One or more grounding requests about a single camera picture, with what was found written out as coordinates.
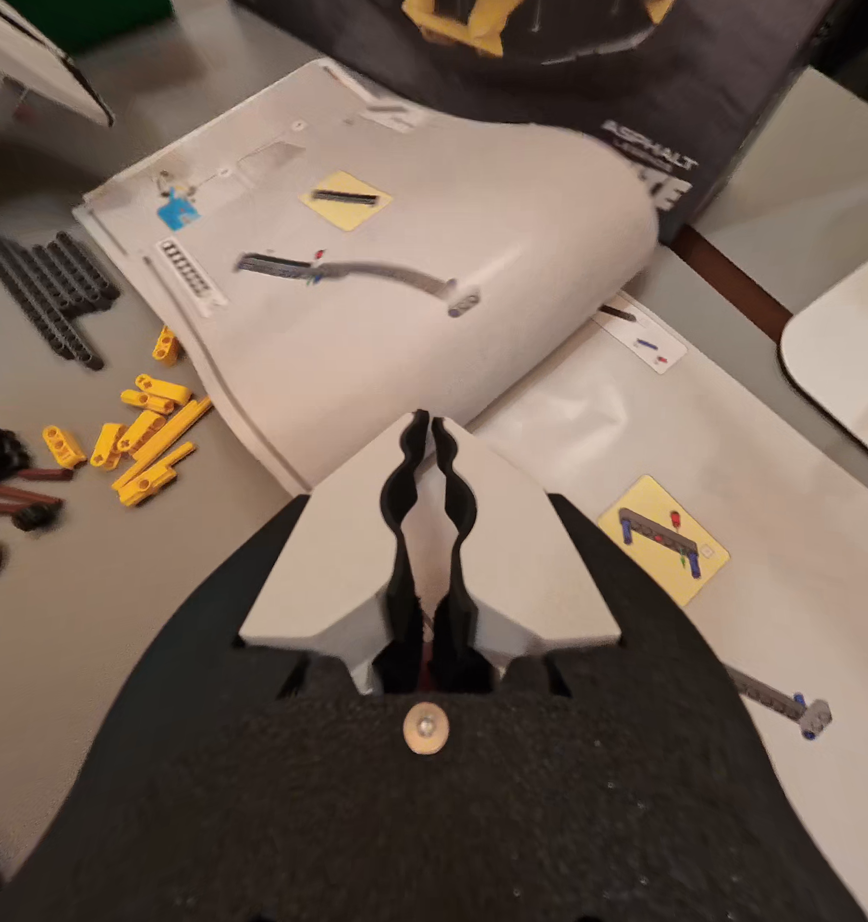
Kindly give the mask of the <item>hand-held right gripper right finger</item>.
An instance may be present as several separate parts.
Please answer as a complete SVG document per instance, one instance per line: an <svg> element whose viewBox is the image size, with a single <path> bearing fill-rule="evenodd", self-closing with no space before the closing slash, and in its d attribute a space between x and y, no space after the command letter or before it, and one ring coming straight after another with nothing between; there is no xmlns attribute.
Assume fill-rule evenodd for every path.
<svg viewBox="0 0 868 922"><path fill-rule="evenodd" d="M443 692L485 693L512 662L616 644L621 629L548 493L455 421L431 423L456 536L433 626Z"/></svg>

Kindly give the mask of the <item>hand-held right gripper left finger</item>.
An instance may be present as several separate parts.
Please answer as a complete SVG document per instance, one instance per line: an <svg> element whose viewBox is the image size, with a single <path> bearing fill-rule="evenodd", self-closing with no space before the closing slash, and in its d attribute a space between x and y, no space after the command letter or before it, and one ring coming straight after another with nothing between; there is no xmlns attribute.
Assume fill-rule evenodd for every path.
<svg viewBox="0 0 868 922"><path fill-rule="evenodd" d="M401 416L311 492L239 639L324 655L360 693L417 678L423 616L403 532L416 505L430 413Z"/></svg>

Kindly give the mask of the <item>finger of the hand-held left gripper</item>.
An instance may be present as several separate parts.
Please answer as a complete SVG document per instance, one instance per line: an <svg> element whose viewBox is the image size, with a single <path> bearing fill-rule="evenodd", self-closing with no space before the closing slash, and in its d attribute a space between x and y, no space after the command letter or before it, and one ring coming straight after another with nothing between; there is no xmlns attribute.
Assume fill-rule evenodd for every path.
<svg viewBox="0 0 868 922"><path fill-rule="evenodd" d="M0 76L90 121L115 123L71 57L6 2L0 2Z"/></svg>

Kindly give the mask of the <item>pile of yellow lego pieces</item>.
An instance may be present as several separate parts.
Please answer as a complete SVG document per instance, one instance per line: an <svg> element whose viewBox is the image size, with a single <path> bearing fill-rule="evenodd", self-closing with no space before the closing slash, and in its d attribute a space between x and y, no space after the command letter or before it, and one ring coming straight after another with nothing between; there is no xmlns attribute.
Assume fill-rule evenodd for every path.
<svg viewBox="0 0 868 922"><path fill-rule="evenodd" d="M145 505L174 485L177 467L197 451L192 430L213 409L210 397L162 377L183 357L182 345L169 327L161 329L151 357L159 365L156 372L137 375L119 395L122 407L132 413L129 419L104 422L87 445L57 424L41 432L56 473L93 467L115 474L110 488L128 509Z"/></svg>

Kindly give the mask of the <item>lego set box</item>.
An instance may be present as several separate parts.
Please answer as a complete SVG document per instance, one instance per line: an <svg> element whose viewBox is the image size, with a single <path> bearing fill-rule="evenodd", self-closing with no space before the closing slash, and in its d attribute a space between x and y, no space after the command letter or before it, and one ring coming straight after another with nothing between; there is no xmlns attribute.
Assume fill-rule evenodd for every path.
<svg viewBox="0 0 868 922"><path fill-rule="evenodd" d="M596 137L668 243L724 188L839 2L242 1L399 96Z"/></svg>

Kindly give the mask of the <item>green plastic bin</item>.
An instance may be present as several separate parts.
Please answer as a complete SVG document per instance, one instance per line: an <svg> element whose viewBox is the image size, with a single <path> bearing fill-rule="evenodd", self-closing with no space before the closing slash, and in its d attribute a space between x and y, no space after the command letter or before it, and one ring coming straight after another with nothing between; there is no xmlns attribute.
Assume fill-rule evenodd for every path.
<svg viewBox="0 0 868 922"><path fill-rule="evenodd" d="M9 4L71 55L174 17L170 1L10 1Z"/></svg>

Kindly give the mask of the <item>open instruction booklet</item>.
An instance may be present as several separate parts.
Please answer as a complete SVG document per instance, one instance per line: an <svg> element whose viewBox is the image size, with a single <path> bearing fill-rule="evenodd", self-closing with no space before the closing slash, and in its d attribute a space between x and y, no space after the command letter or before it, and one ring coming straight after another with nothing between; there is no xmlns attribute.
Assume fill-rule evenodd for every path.
<svg viewBox="0 0 868 922"><path fill-rule="evenodd" d="M717 654L830 701L830 739L757 716L868 913L868 490L686 342L647 292L650 204L584 135L412 105L306 63L87 193L77 221L177 334L216 409L291 494L415 409L613 524L686 514Z"/></svg>

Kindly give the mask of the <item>stack of dark grey beams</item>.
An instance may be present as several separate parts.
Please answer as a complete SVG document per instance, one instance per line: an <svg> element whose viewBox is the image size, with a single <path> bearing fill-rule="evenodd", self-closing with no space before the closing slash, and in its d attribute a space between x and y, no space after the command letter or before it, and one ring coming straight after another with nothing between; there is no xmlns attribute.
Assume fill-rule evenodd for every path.
<svg viewBox="0 0 868 922"><path fill-rule="evenodd" d="M60 230L26 245L0 233L0 283L51 352L89 372L105 369L81 321L110 310L121 289L83 241Z"/></svg>

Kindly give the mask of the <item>pile of black grey parts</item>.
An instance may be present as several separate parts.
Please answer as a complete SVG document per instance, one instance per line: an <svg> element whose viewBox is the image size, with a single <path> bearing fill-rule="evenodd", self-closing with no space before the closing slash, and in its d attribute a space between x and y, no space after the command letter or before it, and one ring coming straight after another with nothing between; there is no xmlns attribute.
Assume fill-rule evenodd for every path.
<svg viewBox="0 0 868 922"><path fill-rule="evenodd" d="M18 532L38 535L59 524L64 500L34 489L71 482L73 470L67 467L36 467L22 439L0 427L0 519ZM0 546L0 570L2 568Z"/></svg>

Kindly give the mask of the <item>document stand with wooden board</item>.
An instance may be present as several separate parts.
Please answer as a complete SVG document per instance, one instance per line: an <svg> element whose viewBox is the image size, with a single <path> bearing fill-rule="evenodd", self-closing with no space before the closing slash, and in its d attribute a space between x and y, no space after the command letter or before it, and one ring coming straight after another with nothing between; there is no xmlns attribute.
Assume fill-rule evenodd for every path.
<svg viewBox="0 0 868 922"><path fill-rule="evenodd" d="M789 380L868 452L868 260L786 325Z"/></svg>

